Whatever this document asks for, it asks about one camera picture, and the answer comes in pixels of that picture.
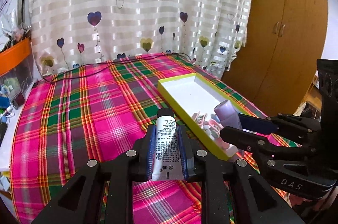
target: wardrobe door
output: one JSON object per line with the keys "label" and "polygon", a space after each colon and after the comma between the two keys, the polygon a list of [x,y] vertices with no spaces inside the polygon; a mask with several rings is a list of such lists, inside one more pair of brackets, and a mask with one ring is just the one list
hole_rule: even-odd
{"label": "wardrobe door", "polygon": [[253,101],[266,75],[282,22],[284,0],[252,0],[247,42],[222,81]]}
{"label": "wardrobe door", "polygon": [[296,111],[316,72],[326,29],[327,0],[285,0],[272,62],[253,101],[259,109],[270,116]]}

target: open cardboard box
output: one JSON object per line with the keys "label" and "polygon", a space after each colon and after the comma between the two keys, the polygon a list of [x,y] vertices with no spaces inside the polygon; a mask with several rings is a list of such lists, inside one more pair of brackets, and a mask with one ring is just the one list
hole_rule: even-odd
{"label": "open cardboard box", "polygon": [[230,96],[198,73],[161,79],[158,81],[158,91],[211,153],[219,159],[227,160],[238,151],[233,145],[227,149],[218,146],[215,138],[208,136],[194,120],[197,113],[199,115],[207,114],[204,121],[210,122],[213,128],[216,128],[213,131],[213,135],[215,135],[222,125],[219,124],[217,127],[216,123],[219,123],[219,120],[215,115],[214,108],[224,100],[230,100],[237,112],[249,114],[238,106]]}

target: wardrobe handle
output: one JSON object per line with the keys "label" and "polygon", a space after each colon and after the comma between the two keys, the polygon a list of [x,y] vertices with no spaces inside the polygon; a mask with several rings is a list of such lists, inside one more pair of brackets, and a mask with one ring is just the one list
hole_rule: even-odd
{"label": "wardrobe handle", "polygon": [[279,32],[279,36],[280,36],[280,37],[283,37],[284,28],[285,28],[285,25],[282,25],[282,26],[281,26],[281,30],[280,30],[280,32]]}
{"label": "wardrobe handle", "polygon": [[274,33],[274,34],[277,34],[278,26],[279,26],[279,22],[276,22],[276,24],[275,24],[274,27],[273,27],[273,33]]}

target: plaid tablecloth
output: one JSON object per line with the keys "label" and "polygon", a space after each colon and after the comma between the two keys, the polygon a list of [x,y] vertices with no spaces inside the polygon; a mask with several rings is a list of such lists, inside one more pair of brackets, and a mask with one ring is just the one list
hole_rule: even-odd
{"label": "plaid tablecloth", "polygon": [[[148,124],[155,123],[157,110],[166,106],[157,91],[159,79],[198,72],[246,111],[264,117],[240,94],[181,57],[137,58],[134,63],[118,60],[88,77],[105,65],[80,67],[62,75],[80,79],[56,84],[42,80],[32,90],[17,126],[11,159],[13,203],[22,223],[30,223],[89,159],[112,160],[144,137]],[[269,141],[288,144],[278,136],[270,136]],[[245,158],[254,164],[249,153]],[[198,183],[148,181],[136,183],[133,193],[135,224],[201,221]]]}

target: curtain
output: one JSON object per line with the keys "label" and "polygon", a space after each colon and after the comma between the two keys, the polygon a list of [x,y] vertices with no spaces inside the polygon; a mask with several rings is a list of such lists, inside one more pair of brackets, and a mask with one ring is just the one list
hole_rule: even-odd
{"label": "curtain", "polygon": [[220,78],[245,45],[251,0],[29,0],[43,75],[116,58],[183,52]]}

